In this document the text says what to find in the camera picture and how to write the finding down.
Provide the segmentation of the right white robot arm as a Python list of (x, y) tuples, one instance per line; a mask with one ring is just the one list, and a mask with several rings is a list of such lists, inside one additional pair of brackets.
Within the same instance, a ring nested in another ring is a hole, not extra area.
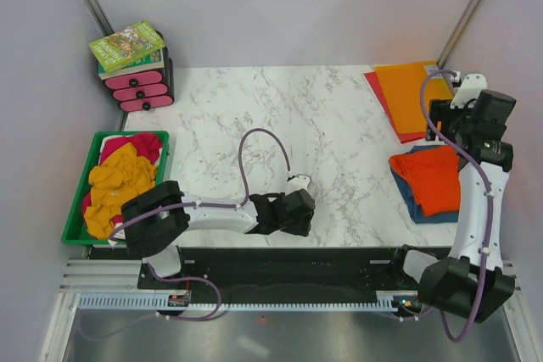
[(491, 90), (481, 91), (462, 109), (447, 100), (431, 102), (433, 124), (470, 156), (458, 165), (461, 203), (455, 239), (443, 259), (405, 245), (388, 269), (395, 287), (416, 282), (423, 304), (462, 318), (475, 309), (477, 323), (515, 290), (514, 279), (503, 272), (500, 250), (501, 204), (513, 161), (512, 145), (501, 139), (515, 103)]

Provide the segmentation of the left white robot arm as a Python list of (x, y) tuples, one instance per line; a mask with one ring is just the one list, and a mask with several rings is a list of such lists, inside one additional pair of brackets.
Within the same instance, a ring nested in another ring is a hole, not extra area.
[(121, 207), (123, 223), (111, 233), (131, 256), (143, 260), (168, 288), (185, 282), (186, 268), (175, 240), (188, 231), (232, 231), (268, 236), (280, 231), (307, 237), (315, 211), (311, 178), (288, 178), (286, 191), (252, 194), (246, 202), (202, 198), (165, 181)]

